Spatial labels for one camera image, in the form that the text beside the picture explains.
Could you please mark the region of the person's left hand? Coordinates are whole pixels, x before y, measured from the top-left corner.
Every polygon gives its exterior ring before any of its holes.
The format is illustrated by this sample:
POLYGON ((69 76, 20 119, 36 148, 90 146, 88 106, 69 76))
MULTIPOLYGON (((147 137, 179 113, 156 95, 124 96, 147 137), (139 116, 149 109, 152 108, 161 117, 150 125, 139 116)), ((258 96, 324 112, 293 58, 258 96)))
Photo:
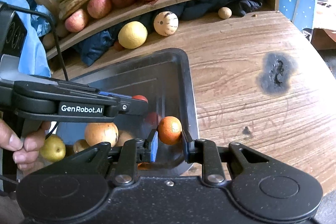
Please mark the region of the person's left hand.
POLYGON ((37 170, 39 150, 44 146, 46 132, 51 122, 43 122, 40 128, 31 132, 22 141, 17 134, 1 119, 1 148, 13 152, 13 160, 18 169, 28 174, 37 170))

